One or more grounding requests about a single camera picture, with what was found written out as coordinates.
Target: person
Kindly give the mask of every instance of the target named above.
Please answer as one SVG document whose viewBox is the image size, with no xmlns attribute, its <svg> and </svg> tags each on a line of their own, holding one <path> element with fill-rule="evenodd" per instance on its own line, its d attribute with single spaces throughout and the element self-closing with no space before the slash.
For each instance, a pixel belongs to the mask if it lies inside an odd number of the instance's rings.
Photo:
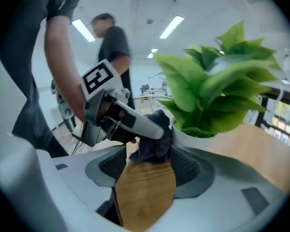
<svg viewBox="0 0 290 232">
<path fill-rule="evenodd" d="M 64 98 L 62 97 L 60 91 L 56 88 L 56 83 L 54 80 L 52 80 L 52 83 L 51 83 L 51 93 L 52 94 L 56 94 L 56 99 L 57 99 L 57 102 L 58 102 L 58 105 L 62 102 L 66 102 L 64 100 Z M 61 113 L 61 116 L 62 116 L 62 119 L 63 119 L 63 122 L 65 123 L 66 127 L 68 128 L 69 132 L 73 132 L 74 130 L 76 130 L 76 122 L 75 122 L 75 115 L 74 113 L 71 111 L 70 108 L 67 108 L 65 111 L 61 111 L 60 110 L 60 113 Z M 71 127 L 71 124 L 70 124 L 70 119 L 65 119 L 66 117 L 71 117 L 71 121 L 72 121 L 72 124 L 73 124 L 73 127 L 74 129 L 72 129 Z"/>
<path fill-rule="evenodd" d="M 70 47 L 68 32 L 79 0 L 21 0 L 0 28 L 0 60 L 27 101 L 12 133 L 51 157 L 67 156 L 53 136 L 39 106 L 39 93 L 31 72 L 31 58 L 41 22 L 46 18 L 44 51 L 49 70 L 75 115 L 84 119 L 85 97 Z M 110 108 L 103 102 L 99 116 Z"/>
<path fill-rule="evenodd" d="M 98 54 L 98 61 L 107 59 L 121 75 L 124 88 L 127 88 L 131 93 L 128 99 L 128 106 L 135 109 L 129 72 L 131 65 L 130 50 L 123 29 L 115 26 L 114 17 L 108 13 L 94 17 L 91 24 L 95 35 L 98 38 L 103 38 Z"/>
</svg>

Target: wire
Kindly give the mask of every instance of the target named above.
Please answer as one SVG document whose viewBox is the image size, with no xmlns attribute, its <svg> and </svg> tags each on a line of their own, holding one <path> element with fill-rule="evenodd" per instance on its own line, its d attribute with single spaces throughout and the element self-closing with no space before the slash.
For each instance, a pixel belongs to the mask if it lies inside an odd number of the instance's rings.
<svg viewBox="0 0 290 232">
<path fill-rule="evenodd" d="M 83 145 L 83 142 L 81 143 L 81 145 L 79 145 L 79 143 L 80 143 L 80 140 L 78 139 L 76 144 L 75 144 L 74 150 L 71 154 L 72 156 L 74 156 L 76 154 L 76 151 L 78 150 L 78 148 Z"/>
<path fill-rule="evenodd" d="M 95 145 L 98 143 L 98 138 L 99 138 L 99 135 L 100 135 L 100 131 L 101 131 L 101 126 L 100 126 L 100 129 L 99 129 L 99 132 L 98 132 L 98 136 L 97 136 L 97 138 L 96 138 L 96 143 L 95 143 Z"/>
<path fill-rule="evenodd" d="M 114 135 L 116 129 L 118 128 L 118 126 L 120 126 L 121 121 L 116 121 L 113 118 L 109 117 L 109 116 L 105 116 L 104 118 L 108 118 L 109 120 L 111 120 L 112 122 L 114 122 L 113 127 L 109 130 L 109 132 L 102 138 L 101 141 L 103 141 L 105 138 L 107 138 L 109 136 L 109 134 L 111 133 L 111 136 L 109 138 L 112 138 L 112 136 Z"/>
</svg>

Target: ceiling light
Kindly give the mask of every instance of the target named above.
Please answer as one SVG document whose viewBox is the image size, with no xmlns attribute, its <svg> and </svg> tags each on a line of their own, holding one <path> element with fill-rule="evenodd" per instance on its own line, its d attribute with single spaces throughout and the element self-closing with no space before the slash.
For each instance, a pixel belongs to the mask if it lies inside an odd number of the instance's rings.
<svg viewBox="0 0 290 232">
<path fill-rule="evenodd" d="M 287 81 L 287 80 L 282 80 L 282 82 L 285 83 L 285 84 L 290 84 L 290 82 Z"/>
<path fill-rule="evenodd" d="M 80 19 L 73 21 L 72 24 L 86 38 L 86 40 L 88 40 L 88 42 L 96 40 Z"/>
<path fill-rule="evenodd" d="M 166 37 L 169 36 L 169 34 L 178 26 L 179 23 L 181 23 L 184 20 L 183 17 L 177 15 L 174 17 L 174 19 L 170 22 L 170 24 L 166 27 L 166 29 L 163 31 L 163 33 L 160 36 L 160 39 L 166 39 Z"/>
</svg>

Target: wooden surface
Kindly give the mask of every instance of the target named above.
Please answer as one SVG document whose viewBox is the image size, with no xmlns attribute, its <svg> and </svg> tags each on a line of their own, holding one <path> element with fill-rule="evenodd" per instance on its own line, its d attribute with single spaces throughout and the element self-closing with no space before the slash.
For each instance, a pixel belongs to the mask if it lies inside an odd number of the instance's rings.
<svg viewBox="0 0 290 232">
<path fill-rule="evenodd" d="M 173 203 L 176 189 L 171 162 L 127 165 L 116 184 L 116 197 L 123 227 L 143 232 Z"/>
<path fill-rule="evenodd" d="M 240 125 L 218 134 L 207 151 L 250 165 L 284 193 L 290 193 L 290 147 L 264 130 Z"/>
</svg>

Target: gray t-shirt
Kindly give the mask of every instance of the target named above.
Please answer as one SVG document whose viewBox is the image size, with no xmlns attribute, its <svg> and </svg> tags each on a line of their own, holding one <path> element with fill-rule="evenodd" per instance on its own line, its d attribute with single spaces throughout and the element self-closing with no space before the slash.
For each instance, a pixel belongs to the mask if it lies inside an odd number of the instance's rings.
<svg viewBox="0 0 290 232">
<path fill-rule="evenodd" d="M 39 93 L 31 73 L 31 58 L 40 24 L 45 18 L 57 15 L 72 19 L 78 2 L 79 0 L 22 0 L 0 38 L 0 59 L 27 98 L 13 134 L 27 139 L 35 148 L 47 149 L 52 137 L 39 106 Z"/>
<path fill-rule="evenodd" d="M 107 59 L 109 62 L 112 62 L 115 58 L 122 55 L 130 56 L 126 35 L 120 27 L 111 26 L 107 30 L 106 36 L 101 44 L 98 60 L 100 62 L 103 59 Z M 131 92 L 128 106 L 134 109 L 129 70 L 121 75 L 121 81 L 124 88 L 127 88 Z"/>
</svg>

